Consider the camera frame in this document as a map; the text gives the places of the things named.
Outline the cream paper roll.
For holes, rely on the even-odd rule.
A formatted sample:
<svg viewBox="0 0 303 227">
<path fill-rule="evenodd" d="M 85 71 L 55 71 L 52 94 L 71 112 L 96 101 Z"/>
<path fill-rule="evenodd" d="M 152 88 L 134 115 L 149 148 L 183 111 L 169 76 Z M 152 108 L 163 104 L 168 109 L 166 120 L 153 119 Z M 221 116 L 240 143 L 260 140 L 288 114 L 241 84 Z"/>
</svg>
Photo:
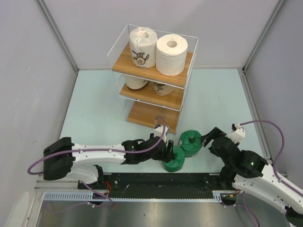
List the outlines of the cream paper roll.
<svg viewBox="0 0 303 227">
<path fill-rule="evenodd" d="M 126 86 L 131 90 L 140 90 L 148 84 L 148 80 L 124 75 Z"/>
</svg>

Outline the green roll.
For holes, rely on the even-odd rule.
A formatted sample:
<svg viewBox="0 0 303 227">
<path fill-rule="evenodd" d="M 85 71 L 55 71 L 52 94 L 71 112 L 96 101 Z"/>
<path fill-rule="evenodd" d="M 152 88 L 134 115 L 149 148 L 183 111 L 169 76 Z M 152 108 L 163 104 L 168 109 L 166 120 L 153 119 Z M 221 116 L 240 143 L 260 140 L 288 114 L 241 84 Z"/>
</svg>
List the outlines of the green roll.
<svg viewBox="0 0 303 227">
<path fill-rule="evenodd" d="M 181 147 L 173 146 L 174 158 L 168 163 L 162 161 L 162 166 L 167 172 L 173 173 L 182 169 L 185 162 L 185 152 Z"/>
<path fill-rule="evenodd" d="M 185 157 L 192 157 L 200 151 L 201 137 L 202 135 L 196 130 L 188 130 L 180 135 L 178 146 L 184 151 Z"/>
</svg>

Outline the right aluminium frame post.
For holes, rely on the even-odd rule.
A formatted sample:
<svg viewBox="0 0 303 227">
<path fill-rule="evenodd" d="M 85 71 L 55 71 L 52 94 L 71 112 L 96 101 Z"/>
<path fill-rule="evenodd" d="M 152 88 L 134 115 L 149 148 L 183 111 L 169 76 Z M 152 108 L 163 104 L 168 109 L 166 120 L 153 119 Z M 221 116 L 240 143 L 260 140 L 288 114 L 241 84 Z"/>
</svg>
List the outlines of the right aluminium frame post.
<svg viewBox="0 0 303 227">
<path fill-rule="evenodd" d="M 271 12 L 268 20 L 265 23 L 265 26 L 263 27 L 260 35 L 258 36 L 258 39 L 256 41 L 256 43 L 253 46 L 253 49 L 251 50 L 247 60 L 245 61 L 243 67 L 242 67 L 242 71 L 243 73 L 246 73 L 246 71 L 248 70 L 251 62 L 253 61 L 255 55 L 258 53 L 261 45 L 263 44 L 263 42 L 265 41 L 270 29 L 272 28 L 272 26 L 274 25 L 275 21 L 277 20 L 279 14 L 281 13 L 284 5 L 287 3 L 287 0 L 278 0 L 276 5 L 274 6 L 273 11 Z"/>
</svg>

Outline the tan paper roll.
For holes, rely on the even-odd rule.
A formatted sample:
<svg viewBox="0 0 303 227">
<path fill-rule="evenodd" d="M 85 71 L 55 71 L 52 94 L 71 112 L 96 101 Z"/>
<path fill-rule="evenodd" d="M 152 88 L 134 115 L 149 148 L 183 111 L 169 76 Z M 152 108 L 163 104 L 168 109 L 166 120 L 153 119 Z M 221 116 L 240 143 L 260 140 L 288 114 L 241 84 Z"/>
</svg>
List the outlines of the tan paper roll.
<svg viewBox="0 0 303 227">
<path fill-rule="evenodd" d="M 175 91 L 175 89 L 176 89 L 173 86 L 161 84 L 161 83 L 157 83 L 157 82 L 153 82 L 152 87 L 153 87 L 154 92 L 160 96 L 168 95 L 168 94 L 172 93 L 173 91 Z"/>
</svg>

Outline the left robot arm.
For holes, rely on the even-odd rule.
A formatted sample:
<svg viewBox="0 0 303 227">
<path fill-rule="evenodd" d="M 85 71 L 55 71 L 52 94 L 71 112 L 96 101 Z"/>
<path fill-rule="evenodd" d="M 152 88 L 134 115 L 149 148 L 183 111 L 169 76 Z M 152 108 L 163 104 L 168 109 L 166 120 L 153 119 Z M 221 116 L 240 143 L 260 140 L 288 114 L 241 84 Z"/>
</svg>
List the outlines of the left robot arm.
<svg viewBox="0 0 303 227">
<path fill-rule="evenodd" d="M 109 147 L 87 147 L 63 137 L 44 149 L 43 179 L 69 177 L 99 189 L 105 183 L 102 164 L 137 165 L 150 159 L 168 163 L 174 157 L 173 145 L 172 140 L 153 134 L 148 140 L 126 140 Z"/>
</svg>

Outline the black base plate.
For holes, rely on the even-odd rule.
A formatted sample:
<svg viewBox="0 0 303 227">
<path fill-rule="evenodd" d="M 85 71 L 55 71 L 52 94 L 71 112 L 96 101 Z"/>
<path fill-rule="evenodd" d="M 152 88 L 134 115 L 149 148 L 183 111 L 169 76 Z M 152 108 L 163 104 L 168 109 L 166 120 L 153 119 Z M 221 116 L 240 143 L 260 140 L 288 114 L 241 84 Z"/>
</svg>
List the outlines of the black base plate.
<svg viewBox="0 0 303 227">
<path fill-rule="evenodd" d="M 193 197 L 212 191 L 234 191 L 209 173 L 111 173 L 89 185 L 94 190 L 111 189 L 112 195 Z"/>
</svg>

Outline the aluminium frame post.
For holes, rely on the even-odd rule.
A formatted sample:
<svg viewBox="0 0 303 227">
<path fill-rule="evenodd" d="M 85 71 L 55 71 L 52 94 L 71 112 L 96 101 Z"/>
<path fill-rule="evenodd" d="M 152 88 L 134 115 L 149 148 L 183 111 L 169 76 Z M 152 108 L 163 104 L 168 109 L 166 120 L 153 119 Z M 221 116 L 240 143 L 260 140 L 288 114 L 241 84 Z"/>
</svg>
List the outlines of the aluminium frame post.
<svg viewBox="0 0 303 227">
<path fill-rule="evenodd" d="M 246 71 L 248 70 L 251 62 L 253 61 L 255 55 L 258 53 L 261 45 L 263 44 L 263 42 L 265 41 L 270 29 L 272 28 L 272 26 L 274 25 L 275 21 L 277 20 L 279 14 L 281 13 L 284 5 L 287 3 L 287 0 L 278 0 L 276 5 L 274 6 L 273 11 L 271 12 L 268 20 L 265 23 L 265 26 L 263 27 L 260 35 L 258 36 L 258 39 L 256 41 L 256 43 L 253 46 L 253 49 L 251 50 L 247 60 L 245 61 L 243 67 L 242 67 L 242 71 L 243 73 L 246 73 Z"/>
<path fill-rule="evenodd" d="M 67 58 L 69 64 L 71 65 L 71 67 L 73 68 L 73 70 L 75 71 L 75 73 L 77 74 L 79 72 L 79 68 L 76 64 L 76 61 L 74 60 L 71 51 L 66 43 L 66 41 L 64 40 L 48 6 L 46 5 L 44 0 L 35 0 L 35 3 L 37 4 L 39 10 L 41 11 L 43 17 L 45 18 L 50 30 L 52 31 L 59 47 L 61 48 L 63 54 L 65 55 L 65 57 Z"/>
</svg>

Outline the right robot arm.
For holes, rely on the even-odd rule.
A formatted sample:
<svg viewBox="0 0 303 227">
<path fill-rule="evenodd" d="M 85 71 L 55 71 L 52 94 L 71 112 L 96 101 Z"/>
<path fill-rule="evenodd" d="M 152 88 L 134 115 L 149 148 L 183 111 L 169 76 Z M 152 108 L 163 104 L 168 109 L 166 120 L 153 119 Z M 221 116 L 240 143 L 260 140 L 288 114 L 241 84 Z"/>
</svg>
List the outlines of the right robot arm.
<svg viewBox="0 0 303 227">
<path fill-rule="evenodd" d="M 296 227 L 303 225 L 302 189 L 274 171 L 272 164 L 250 150 L 240 150 L 238 145 L 245 138 L 239 124 L 232 125 L 232 132 L 213 128 L 201 137 L 201 145 L 224 163 L 218 184 L 224 190 L 241 190 L 271 205 Z"/>
</svg>

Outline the plain white paper roll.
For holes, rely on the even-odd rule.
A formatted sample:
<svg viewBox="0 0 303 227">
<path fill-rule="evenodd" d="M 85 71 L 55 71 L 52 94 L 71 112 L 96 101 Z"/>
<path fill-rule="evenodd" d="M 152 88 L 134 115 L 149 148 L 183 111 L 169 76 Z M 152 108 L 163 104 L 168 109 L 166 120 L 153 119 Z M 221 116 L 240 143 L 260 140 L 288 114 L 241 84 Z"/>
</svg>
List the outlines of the plain white paper roll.
<svg viewBox="0 0 303 227">
<path fill-rule="evenodd" d="M 156 43 L 156 69 L 163 75 L 180 74 L 186 62 L 188 43 L 177 34 L 164 35 Z"/>
</svg>

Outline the left aluminium frame post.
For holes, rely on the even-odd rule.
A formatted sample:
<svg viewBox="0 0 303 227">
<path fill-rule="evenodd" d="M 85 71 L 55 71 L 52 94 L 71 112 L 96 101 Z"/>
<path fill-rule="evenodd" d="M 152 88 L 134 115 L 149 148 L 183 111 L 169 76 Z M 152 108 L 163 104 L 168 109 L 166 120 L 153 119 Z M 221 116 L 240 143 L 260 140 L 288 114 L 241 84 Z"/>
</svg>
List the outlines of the left aluminium frame post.
<svg viewBox="0 0 303 227">
<path fill-rule="evenodd" d="M 46 5 L 44 0 L 35 0 L 35 3 L 37 4 L 39 10 L 41 11 L 43 17 L 45 18 L 50 30 L 52 31 L 59 47 L 61 48 L 63 54 L 65 55 L 65 57 L 67 58 L 69 64 L 71 65 L 71 67 L 73 68 L 73 70 L 75 71 L 75 73 L 77 74 L 79 72 L 79 68 L 76 64 L 76 61 L 74 60 L 71 51 L 66 43 L 66 41 L 64 40 L 48 6 Z"/>
</svg>

